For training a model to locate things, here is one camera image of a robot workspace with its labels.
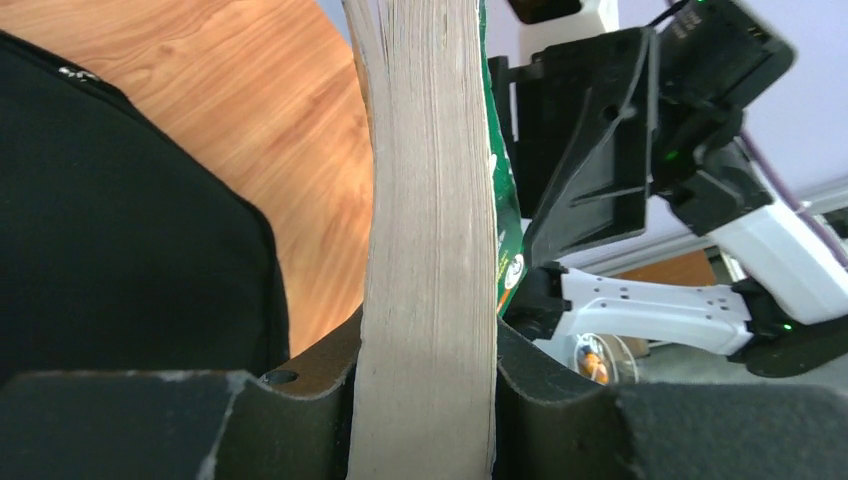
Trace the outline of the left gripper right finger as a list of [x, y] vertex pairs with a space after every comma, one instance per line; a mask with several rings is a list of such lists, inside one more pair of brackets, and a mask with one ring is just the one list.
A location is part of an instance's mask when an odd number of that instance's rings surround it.
[[498, 327], [498, 479], [843, 479], [847, 397], [786, 384], [601, 386]]

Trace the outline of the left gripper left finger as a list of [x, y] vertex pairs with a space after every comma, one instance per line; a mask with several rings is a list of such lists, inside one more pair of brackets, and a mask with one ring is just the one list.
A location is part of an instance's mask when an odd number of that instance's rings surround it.
[[1, 391], [5, 479], [341, 479], [361, 316], [262, 376], [37, 372]]

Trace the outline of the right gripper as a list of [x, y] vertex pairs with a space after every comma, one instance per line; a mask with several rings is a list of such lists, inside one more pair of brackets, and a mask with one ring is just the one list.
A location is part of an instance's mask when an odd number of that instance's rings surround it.
[[665, 200], [705, 236], [772, 203], [736, 145], [792, 47], [739, 1], [682, 1], [645, 26], [566, 38], [574, 1], [514, 1], [550, 39], [488, 60], [530, 266], [642, 234]]

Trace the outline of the green coin book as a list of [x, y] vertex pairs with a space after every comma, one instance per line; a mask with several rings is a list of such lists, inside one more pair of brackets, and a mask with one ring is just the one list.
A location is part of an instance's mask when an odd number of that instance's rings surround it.
[[522, 228], [481, 1], [347, 1], [373, 215], [351, 479], [488, 479]]

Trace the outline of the black backpack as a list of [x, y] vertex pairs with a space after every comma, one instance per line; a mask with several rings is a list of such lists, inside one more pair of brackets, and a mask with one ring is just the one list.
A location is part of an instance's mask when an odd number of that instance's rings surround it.
[[265, 215], [116, 87], [1, 36], [1, 378], [288, 360]]

